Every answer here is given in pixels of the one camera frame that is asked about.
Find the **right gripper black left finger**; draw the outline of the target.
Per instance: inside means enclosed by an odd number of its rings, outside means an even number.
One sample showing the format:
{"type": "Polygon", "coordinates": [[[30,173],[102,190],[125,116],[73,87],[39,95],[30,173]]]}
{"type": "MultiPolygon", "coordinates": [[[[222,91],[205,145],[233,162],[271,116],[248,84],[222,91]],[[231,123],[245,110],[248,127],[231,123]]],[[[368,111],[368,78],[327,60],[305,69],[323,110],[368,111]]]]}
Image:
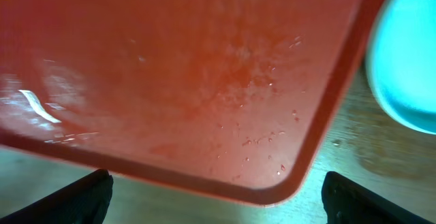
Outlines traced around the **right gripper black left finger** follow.
{"type": "Polygon", "coordinates": [[[1,218],[1,224],[102,224],[114,180],[107,170],[96,170],[58,191],[1,218]]]}

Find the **light blue plate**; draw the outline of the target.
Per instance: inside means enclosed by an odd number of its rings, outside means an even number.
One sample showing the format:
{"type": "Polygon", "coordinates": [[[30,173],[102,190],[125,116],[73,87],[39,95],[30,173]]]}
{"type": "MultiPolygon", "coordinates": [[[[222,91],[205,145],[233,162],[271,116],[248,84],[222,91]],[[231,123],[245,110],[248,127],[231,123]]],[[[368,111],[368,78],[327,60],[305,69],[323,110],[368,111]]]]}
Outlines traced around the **light blue plate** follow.
{"type": "Polygon", "coordinates": [[[385,0],[371,32],[366,72],[388,116],[435,134],[435,0],[385,0]]]}

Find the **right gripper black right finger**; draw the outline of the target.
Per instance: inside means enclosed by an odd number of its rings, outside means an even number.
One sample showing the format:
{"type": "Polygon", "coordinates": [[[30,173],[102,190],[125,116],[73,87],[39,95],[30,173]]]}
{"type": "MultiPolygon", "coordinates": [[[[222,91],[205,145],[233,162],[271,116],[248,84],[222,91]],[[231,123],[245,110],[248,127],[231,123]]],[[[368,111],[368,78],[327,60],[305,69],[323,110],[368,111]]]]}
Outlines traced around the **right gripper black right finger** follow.
{"type": "Polygon", "coordinates": [[[327,224],[432,224],[333,171],[322,185],[327,224]]]}

